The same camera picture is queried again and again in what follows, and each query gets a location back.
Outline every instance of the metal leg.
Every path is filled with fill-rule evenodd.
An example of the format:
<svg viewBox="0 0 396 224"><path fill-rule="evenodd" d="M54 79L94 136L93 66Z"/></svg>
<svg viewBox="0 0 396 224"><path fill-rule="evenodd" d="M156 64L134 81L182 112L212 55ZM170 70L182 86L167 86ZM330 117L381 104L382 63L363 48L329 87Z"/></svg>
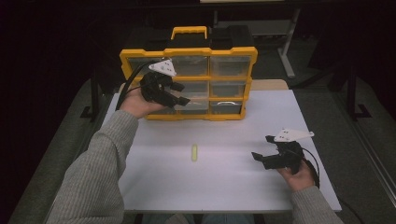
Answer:
<svg viewBox="0 0 396 224"><path fill-rule="evenodd" d="M355 112L355 99L356 99L356 77L357 71L354 65L351 66L349 79L347 82L347 93L346 93L346 110L350 117L354 121L358 121L358 118L371 118L369 111L366 106L358 105L361 110L360 113Z"/></svg>
<svg viewBox="0 0 396 224"><path fill-rule="evenodd" d="M286 75L288 75L289 78L295 77L287 54L288 54L288 49L289 49L291 39L293 38L294 29L296 28L299 14L300 14L300 9L299 8L294 9L293 18L291 19L289 30L287 33L286 43L285 43L285 45L283 45L282 48L277 49L277 52L279 53L280 60L283 63L283 67L285 67Z"/></svg>
<svg viewBox="0 0 396 224"><path fill-rule="evenodd" d="M215 10L214 13L213 13L213 28L218 27L218 23L219 23L219 20L218 20L218 11Z"/></svg>
<svg viewBox="0 0 396 224"><path fill-rule="evenodd" d="M82 119L91 119L94 122L96 116L99 114L99 83L95 71L91 77L91 106L85 106L82 114L79 116Z"/></svg>

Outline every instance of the hand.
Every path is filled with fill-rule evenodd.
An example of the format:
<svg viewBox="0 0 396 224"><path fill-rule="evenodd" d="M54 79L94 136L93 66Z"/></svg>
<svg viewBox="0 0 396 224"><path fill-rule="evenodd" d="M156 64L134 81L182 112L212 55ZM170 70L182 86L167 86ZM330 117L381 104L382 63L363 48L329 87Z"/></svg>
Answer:
<svg viewBox="0 0 396 224"><path fill-rule="evenodd" d="M311 170L304 161L301 161L300 170L295 175L291 173L290 168L277 169L277 171L283 176L293 192L307 189L315 185Z"/></svg>
<svg viewBox="0 0 396 224"><path fill-rule="evenodd" d="M140 88L128 92L120 106L120 110L132 114L137 119L141 119L151 112L164 108L164 105L155 102L147 102L145 98L143 98Z"/></svg>

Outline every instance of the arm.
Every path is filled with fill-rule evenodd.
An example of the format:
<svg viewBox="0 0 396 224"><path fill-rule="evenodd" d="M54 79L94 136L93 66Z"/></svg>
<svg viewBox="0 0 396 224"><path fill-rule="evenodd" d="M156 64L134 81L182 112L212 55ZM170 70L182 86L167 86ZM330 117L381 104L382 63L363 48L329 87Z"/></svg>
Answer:
<svg viewBox="0 0 396 224"><path fill-rule="evenodd" d="M92 137L86 152L67 169L48 223L121 223L119 179L138 119L163 108L131 91L119 111Z"/></svg>
<svg viewBox="0 0 396 224"><path fill-rule="evenodd" d="M300 171L291 174L291 169L278 169L292 190L293 223L343 223L330 208L320 190L315 186L311 171L302 161Z"/></svg>

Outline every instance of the person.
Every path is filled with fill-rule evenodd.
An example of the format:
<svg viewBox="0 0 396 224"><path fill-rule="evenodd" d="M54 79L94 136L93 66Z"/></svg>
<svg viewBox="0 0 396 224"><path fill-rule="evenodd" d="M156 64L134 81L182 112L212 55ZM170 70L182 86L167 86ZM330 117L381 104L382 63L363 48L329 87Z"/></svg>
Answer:
<svg viewBox="0 0 396 224"><path fill-rule="evenodd" d="M124 206L118 181L134 141L138 120L163 109L130 91L120 110L96 132L90 145L67 169L47 223L121 223ZM314 185L304 162L296 175L279 169L292 191L294 223L342 223ZM143 223L193 223L192 216L144 216ZM203 223L254 223L253 215L207 215Z"/></svg>

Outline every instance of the black cable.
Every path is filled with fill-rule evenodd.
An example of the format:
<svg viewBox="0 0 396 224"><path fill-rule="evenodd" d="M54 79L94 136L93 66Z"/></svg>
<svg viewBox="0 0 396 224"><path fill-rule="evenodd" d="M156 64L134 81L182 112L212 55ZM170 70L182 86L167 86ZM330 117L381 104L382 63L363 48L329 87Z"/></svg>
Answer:
<svg viewBox="0 0 396 224"><path fill-rule="evenodd" d="M291 150L286 150L286 151L289 152L289 153L291 153L291 154L296 155L297 157L299 157L301 160L303 160L303 161L305 162L305 164L306 164L306 165L308 166L308 168L311 170L311 174L312 174L312 177L314 178L315 186L317 186L318 189L320 189L320 178L319 178L320 172L319 172L318 161L317 161L317 159L314 157L314 155L313 155L310 151L308 151L307 149L305 149L305 148L303 148L303 147L302 147L302 149L305 150L305 151L307 151L309 154L311 154L312 158L314 158L314 161L315 161L315 163L317 164L317 169L318 169L317 171L315 170L315 167L314 167L314 165L312 165L312 162L311 162L311 161L307 160L306 158L300 156L299 154L297 154L297 153L295 153L295 152L293 152L293 151L291 151Z"/></svg>
<svg viewBox="0 0 396 224"><path fill-rule="evenodd" d="M146 87L146 86L148 86L148 85L150 85L150 84L156 82L159 78L160 78L160 77L157 77L157 78L155 78L154 80L150 81L149 83L146 83L145 85L131 88L130 90L128 90L128 91L126 92L126 94L128 94L128 92L130 92L130 91L134 91L134 90L136 90L136 89L139 89L139 88L142 88L142 87Z"/></svg>
<svg viewBox="0 0 396 224"><path fill-rule="evenodd" d="M307 151L307 152L312 156L312 158L314 158L314 161L315 161L315 163L317 164L318 178L320 178L320 170L319 170L319 164L318 164L317 159L316 159L316 158L314 157L314 155L313 155L310 151L308 151L307 149L303 148L303 150Z"/></svg>
<svg viewBox="0 0 396 224"><path fill-rule="evenodd" d="M350 206L348 203L346 203L344 200L342 200L340 197L337 196L338 201L340 201L343 205L345 205L349 211L351 211L353 213L353 215L355 215L355 217L359 220L359 222L361 224L364 224L363 219L361 218L361 216L359 216L359 214L352 208L352 206Z"/></svg>
<svg viewBox="0 0 396 224"><path fill-rule="evenodd" d="M156 61L149 61L146 63L142 63L132 72L131 76L128 78L128 80L125 82L124 87L122 88L122 91L120 93L120 98L117 101L116 110L120 109L120 106L125 98L125 95L129 89L129 86L131 86L132 82L134 81L134 78L137 76L137 74L139 74L140 70L142 70L142 68L144 66L148 65L149 63L156 63Z"/></svg>

